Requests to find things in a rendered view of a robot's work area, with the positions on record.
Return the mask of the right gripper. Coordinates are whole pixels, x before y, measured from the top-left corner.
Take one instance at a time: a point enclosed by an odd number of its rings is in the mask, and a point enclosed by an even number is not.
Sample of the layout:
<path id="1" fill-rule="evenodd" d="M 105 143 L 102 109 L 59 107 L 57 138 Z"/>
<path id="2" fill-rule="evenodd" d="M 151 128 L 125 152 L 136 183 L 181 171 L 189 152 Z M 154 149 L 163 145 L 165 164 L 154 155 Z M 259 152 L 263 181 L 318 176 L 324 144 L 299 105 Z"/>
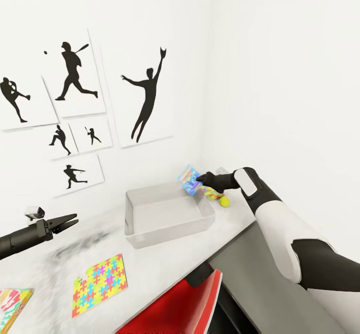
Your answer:
<path id="1" fill-rule="evenodd" d="M 205 185 L 210 186 L 219 194 L 223 194 L 224 190 L 226 190 L 222 182 L 223 177 L 224 175 L 214 175 L 212 172 L 207 172 L 196 178 L 196 181 L 203 181 Z"/>

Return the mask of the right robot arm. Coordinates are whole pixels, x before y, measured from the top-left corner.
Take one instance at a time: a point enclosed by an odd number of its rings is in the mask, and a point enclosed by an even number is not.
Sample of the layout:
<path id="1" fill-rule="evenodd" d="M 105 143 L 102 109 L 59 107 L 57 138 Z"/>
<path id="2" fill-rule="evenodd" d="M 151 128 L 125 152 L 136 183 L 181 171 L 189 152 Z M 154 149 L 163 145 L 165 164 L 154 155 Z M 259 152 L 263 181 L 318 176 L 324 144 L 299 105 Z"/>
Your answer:
<path id="1" fill-rule="evenodd" d="M 345 334 L 360 334 L 360 264 L 341 256 L 319 232 L 299 218 L 258 176 L 245 167 L 202 174 L 219 194 L 241 189 L 281 274 L 301 285 Z"/>

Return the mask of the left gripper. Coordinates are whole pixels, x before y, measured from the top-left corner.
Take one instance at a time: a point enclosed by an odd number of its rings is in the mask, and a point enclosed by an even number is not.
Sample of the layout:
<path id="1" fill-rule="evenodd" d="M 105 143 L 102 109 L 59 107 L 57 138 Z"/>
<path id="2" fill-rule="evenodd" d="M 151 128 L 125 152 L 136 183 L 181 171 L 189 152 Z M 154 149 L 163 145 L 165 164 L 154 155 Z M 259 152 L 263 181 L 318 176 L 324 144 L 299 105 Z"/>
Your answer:
<path id="1" fill-rule="evenodd" d="M 12 251 L 17 254 L 45 241 L 53 239 L 53 234 L 59 234 L 69 227 L 75 225 L 79 220 L 73 220 L 77 214 L 71 214 L 56 219 L 39 219 L 35 225 L 26 227 L 10 235 Z"/>

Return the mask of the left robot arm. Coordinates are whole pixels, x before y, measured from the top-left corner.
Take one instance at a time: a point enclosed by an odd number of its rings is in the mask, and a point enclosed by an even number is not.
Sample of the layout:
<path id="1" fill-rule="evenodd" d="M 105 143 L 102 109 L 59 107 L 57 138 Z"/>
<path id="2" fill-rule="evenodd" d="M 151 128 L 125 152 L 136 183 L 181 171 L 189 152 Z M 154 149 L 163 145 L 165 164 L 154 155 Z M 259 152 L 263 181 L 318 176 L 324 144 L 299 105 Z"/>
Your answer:
<path id="1" fill-rule="evenodd" d="M 28 206 L 24 215 L 28 217 L 28 227 L 0 237 L 0 261 L 11 255 L 20 253 L 53 239 L 53 234 L 59 234 L 75 225 L 79 220 L 73 220 L 77 214 L 71 214 L 56 219 L 45 220 L 45 211 L 38 206 Z"/>

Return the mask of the tennis ball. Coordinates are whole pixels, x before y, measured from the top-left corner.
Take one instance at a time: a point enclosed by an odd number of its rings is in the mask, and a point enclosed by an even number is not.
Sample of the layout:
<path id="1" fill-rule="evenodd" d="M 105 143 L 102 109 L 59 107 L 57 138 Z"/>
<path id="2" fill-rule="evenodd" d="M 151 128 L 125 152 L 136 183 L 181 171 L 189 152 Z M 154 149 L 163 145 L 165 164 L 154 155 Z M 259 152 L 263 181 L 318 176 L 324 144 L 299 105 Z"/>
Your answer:
<path id="1" fill-rule="evenodd" d="M 221 206 L 226 208 L 230 205 L 230 200 L 228 197 L 221 197 L 221 198 L 219 198 L 219 203 L 221 204 Z"/>

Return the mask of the jigsaw puzzle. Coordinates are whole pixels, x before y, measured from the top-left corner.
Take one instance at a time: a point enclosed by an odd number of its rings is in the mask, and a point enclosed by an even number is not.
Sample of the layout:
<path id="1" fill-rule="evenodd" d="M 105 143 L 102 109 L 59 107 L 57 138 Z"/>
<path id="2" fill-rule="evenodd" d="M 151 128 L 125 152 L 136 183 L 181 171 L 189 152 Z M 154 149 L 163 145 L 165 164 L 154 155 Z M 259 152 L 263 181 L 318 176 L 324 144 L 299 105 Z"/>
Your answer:
<path id="1" fill-rule="evenodd" d="M 121 253 L 89 267 L 85 274 L 87 281 L 81 283 L 80 277 L 74 281 L 72 319 L 128 288 Z"/>
<path id="2" fill-rule="evenodd" d="M 202 186 L 200 188 L 202 189 L 205 196 L 208 196 L 207 197 L 208 201 L 226 196 L 225 194 L 219 194 L 217 191 L 215 191 L 210 186 L 205 185 L 205 184 L 202 184 Z"/>

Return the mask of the board game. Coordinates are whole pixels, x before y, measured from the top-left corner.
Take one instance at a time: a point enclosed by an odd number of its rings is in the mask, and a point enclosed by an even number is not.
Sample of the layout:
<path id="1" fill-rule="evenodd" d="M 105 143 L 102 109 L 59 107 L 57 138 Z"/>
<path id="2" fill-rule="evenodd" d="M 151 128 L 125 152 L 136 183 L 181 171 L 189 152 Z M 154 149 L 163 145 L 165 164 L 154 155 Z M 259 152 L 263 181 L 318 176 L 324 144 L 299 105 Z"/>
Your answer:
<path id="1" fill-rule="evenodd" d="M 204 184 L 203 181 L 196 181 L 196 178 L 201 175 L 202 173 L 198 172 L 192 166 L 188 165 L 176 179 L 192 196 L 202 186 L 202 184 Z"/>
<path id="2" fill-rule="evenodd" d="M 7 334 L 32 294 L 30 289 L 0 289 L 0 334 Z"/>

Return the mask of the toy box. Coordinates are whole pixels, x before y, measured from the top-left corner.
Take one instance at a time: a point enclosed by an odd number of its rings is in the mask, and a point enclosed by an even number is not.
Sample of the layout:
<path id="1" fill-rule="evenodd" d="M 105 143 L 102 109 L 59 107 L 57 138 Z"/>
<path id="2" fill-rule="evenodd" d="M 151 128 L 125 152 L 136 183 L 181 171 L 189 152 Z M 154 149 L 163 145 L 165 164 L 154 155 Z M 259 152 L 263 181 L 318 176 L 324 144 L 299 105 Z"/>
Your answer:
<path id="1" fill-rule="evenodd" d="M 215 217 L 202 189 L 191 196 L 179 181 L 128 190 L 124 237 L 140 249 L 206 231 Z"/>

